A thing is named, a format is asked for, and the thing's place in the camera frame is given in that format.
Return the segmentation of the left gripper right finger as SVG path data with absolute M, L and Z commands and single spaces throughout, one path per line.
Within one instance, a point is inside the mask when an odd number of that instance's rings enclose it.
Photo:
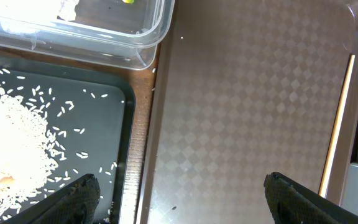
M 275 224 L 358 223 L 357 215 L 279 172 L 266 175 L 264 192 Z

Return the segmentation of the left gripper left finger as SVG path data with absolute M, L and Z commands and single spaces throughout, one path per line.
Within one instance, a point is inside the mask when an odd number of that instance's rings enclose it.
M 85 174 L 2 224 L 91 224 L 100 195 L 97 178 Z

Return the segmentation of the wooden chopstick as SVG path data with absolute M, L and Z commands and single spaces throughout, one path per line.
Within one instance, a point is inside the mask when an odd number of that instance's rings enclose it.
M 344 110 L 346 107 L 346 101 L 349 91 L 349 86 L 351 82 L 352 77 L 352 71 L 354 68 L 354 62 L 355 62 L 356 56 L 354 54 L 351 54 L 349 57 L 349 63 L 347 65 L 346 75 L 344 77 L 344 83 L 341 90 L 341 95 L 337 107 L 336 117 L 334 120 L 334 126 L 331 133 L 331 140 L 329 143 L 328 153 L 326 157 L 326 163 L 324 166 L 323 176 L 321 185 L 319 188 L 319 196 L 326 198 L 328 193 L 328 187 L 329 187 L 329 180 L 333 169 L 333 163 L 334 163 L 334 156 L 336 153 L 337 143 L 339 139 L 339 133 L 341 130 L 342 125 L 342 119 L 344 116 Z

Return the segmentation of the white tissue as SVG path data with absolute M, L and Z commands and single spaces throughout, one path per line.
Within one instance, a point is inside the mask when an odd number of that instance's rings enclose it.
M 76 19 L 75 8 L 79 0 L 6 0 L 0 1 L 5 15 L 20 19 L 51 21 L 58 17 L 65 21 Z

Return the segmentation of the yellow green snack wrapper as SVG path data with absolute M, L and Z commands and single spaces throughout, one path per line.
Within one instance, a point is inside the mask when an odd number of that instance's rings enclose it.
M 126 4 L 134 4 L 135 0 L 122 0 Z

